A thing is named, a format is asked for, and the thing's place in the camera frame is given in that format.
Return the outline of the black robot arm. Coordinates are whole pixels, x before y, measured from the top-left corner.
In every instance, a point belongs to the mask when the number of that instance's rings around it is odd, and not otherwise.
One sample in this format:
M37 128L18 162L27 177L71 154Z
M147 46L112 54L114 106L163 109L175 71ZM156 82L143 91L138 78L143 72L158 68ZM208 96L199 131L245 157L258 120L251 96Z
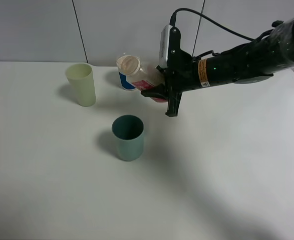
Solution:
M175 117L183 92L226 84L250 84L264 81L274 73L294 67L294 19L272 23L272 28L257 38L232 31L204 14L190 8L186 12L197 14L214 25L246 39L248 42L221 53L209 50L191 56L180 48L181 32L175 26L177 9L161 34L159 65L157 70L165 82L141 95L167 101L166 115Z

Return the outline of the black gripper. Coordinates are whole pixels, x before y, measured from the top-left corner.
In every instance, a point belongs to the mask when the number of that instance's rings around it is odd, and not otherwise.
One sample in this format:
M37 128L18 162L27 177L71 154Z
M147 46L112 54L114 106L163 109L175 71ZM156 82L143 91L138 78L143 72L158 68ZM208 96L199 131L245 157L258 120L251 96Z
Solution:
M164 83L141 91L141 95L155 101L167 101L166 115L178 116L182 93L199 88L193 64L194 58L183 50L160 51L157 69L162 73Z

